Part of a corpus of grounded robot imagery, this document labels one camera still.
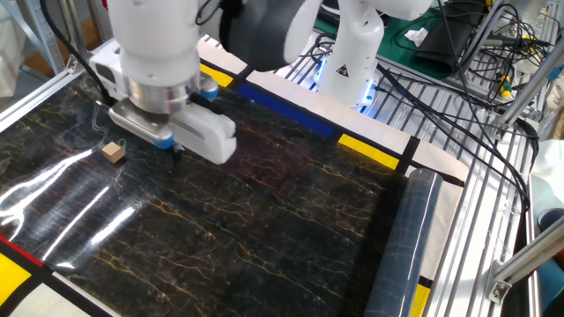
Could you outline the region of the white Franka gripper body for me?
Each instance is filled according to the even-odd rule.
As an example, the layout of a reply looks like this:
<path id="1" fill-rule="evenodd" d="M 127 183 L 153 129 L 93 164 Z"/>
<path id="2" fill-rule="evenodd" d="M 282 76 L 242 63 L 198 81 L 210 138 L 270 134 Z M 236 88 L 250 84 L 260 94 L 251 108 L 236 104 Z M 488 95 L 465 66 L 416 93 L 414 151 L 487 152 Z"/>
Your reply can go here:
<path id="1" fill-rule="evenodd" d="M 236 124 L 212 104 L 219 85 L 211 76 L 196 67 L 176 85 L 143 84 L 122 70 L 121 56 L 111 40 L 90 58 L 117 100 L 109 110 L 116 125 L 164 150 L 188 149 L 217 165 L 229 160 L 237 147 Z"/>

